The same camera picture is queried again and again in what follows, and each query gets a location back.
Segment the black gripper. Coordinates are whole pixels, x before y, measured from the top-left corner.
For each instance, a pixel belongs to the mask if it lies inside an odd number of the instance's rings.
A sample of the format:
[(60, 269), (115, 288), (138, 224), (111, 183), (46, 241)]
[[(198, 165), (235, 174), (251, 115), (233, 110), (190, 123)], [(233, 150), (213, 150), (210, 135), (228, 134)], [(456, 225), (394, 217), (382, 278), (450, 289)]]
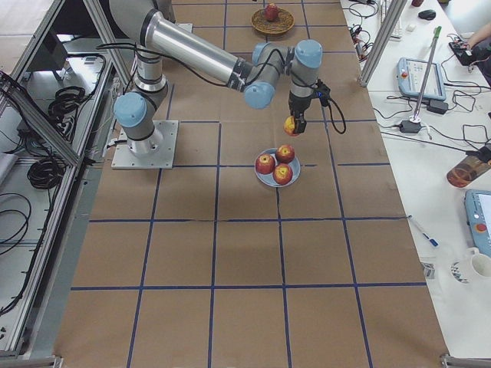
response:
[(304, 133), (307, 121), (305, 111), (310, 107), (312, 100), (319, 100), (323, 107), (327, 107), (331, 99), (331, 88), (321, 80), (312, 86), (300, 87), (293, 84), (288, 95), (289, 116), (294, 119), (294, 134)]

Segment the person forearm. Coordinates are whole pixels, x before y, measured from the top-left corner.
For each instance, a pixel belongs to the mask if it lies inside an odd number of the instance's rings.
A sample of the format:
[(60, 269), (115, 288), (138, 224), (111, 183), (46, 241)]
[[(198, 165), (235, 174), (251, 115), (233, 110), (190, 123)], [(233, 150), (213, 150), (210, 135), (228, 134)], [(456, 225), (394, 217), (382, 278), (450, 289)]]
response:
[(472, 49), (481, 41), (486, 40), (491, 35), (491, 25), (487, 24), (482, 26), (478, 31), (474, 32), (473, 35), (467, 41), (467, 48)]

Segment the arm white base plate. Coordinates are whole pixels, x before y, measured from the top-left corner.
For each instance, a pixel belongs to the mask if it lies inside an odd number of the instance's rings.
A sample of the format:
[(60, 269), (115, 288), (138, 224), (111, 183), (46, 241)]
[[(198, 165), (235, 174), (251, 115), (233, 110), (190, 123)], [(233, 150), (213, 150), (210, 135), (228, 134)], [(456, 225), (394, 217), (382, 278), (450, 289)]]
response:
[(111, 167), (113, 169), (172, 169), (178, 135), (178, 120), (154, 120), (147, 140), (130, 140), (121, 130)]

